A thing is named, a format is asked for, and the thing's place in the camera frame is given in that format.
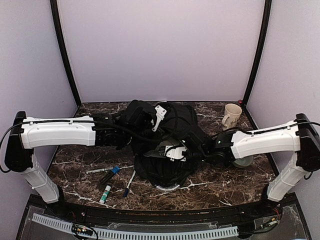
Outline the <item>black student backpack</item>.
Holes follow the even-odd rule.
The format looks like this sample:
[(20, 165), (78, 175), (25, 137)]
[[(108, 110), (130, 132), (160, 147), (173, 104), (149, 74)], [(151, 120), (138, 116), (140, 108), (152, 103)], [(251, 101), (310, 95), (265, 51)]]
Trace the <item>black student backpack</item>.
[[(192, 125), (199, 126), (197, 113), (192, 106), (172, 102), (160, 102), (157, 105), (167, 110), (164, 119), (156, 130), (156, 132), (162, 132), (163, 134), (161, 142), (168, 139), (178, 140), (177, 136), (184, 133), (186, 128)], [(119, 121), (127, 129), (129, 125), (125, 123), (124, 111)], [(132, 136), (144, 141), (147, 140), (135, 133)], [(153, 186), (169, 187), (176, 184), (183, 185), (188, 176), (197, 170), (199, 161), (171, 161), (166, 157), (146, 155), (147, 152), (154, 150), (157, 146), (131, 147), (136, 173), (141, 178), (148, 180)]]

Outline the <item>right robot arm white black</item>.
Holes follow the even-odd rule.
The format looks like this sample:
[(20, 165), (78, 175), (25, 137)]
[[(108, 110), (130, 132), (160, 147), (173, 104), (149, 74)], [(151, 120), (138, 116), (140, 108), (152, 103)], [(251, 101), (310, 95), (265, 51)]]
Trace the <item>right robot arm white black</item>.
[(279, 175), (266, 186), (263, 200), (255, 205), (255, 213), (266, 217), (306, 174), (320, 169), (319, 123), (303, 113), (282, 125), (258, 130), (227, 129), (214, 136), (198, 125), (191, 125), (179, 140), (187, 147), (186, 159), (203, 160), (211, 165), (231, 163), (246, 157), (275, 152), (292, 152)]

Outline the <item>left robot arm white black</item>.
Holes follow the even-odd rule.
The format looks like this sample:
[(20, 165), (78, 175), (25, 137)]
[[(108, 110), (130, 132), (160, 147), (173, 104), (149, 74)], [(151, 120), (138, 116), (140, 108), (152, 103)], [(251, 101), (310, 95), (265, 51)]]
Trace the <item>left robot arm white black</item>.
[(116, 115), (85, 115), (74, 118), (34, 118), (19, 111), (13, 125), (4, 133), (8, 138), (4, 164), (6, 172), (20, 173), (60, 218), (71, 213), (61, 187), (40, 166), (35, 148), (80, 145), (123, 148), (134, 140), (158, 144), (164, 139), (158, 129), (162, 117), (150, 114), (132, 121), (120, 121)]

